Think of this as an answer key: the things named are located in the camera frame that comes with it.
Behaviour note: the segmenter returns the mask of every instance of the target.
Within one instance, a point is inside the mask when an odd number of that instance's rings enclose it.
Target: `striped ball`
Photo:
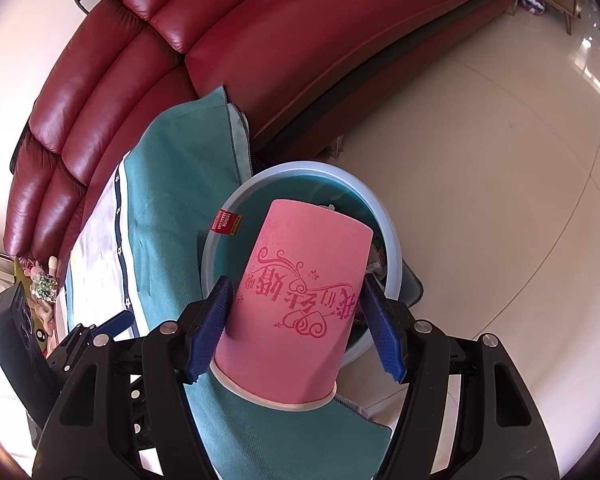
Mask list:
[[[522,6],[532,14],[544,12],[544,0],[520,0]]]

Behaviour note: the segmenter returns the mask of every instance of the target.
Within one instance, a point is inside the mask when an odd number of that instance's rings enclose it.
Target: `black stripe with stars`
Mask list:
[[[115,230],[116,230],[116,245],[118,249],[116,253],[118,254],[118,263],[120,264],[120,271],[122,272],[122,290],[125,293],[125,308],[133,313],[134,306],[131,304],[131,298],[129,297],[129,279],[126,275],[126,261],[125,261],[125,253],[122,252],[122,231],[120,230],[120,211],[122,210],[122,193],[120,193],[120,169],[116,168],[116,176],[113,179],[114,189],[116,190],[116,221]],[[134,337],[140,337],[140,332],[138,331],[138,324],[134,321],[131,326],[131,331],[134,334]]]

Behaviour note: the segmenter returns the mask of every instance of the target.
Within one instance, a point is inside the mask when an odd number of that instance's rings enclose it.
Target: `teal cloth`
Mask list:
[[[162,113],[123,164],[128,240],[153,329],[202,299],[200,261],[209,227],[251,176],[246,124],[219,88]],[[337,400],[299,413],[257,406],[209,371],[186,386],[186,394],[224,480],[369,480],[391,436]]]

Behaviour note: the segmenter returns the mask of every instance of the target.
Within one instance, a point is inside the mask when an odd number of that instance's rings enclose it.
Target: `pink paper cup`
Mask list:
[[[372,237],[343,214],[274,200],[216,349],[216,378],[278,410],[333,399]]]

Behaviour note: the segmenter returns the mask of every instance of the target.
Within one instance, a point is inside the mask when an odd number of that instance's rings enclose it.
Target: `white wall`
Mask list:
[[[73,0],[0,0],[0,251],[11,153],[46,76],[83,19]]]

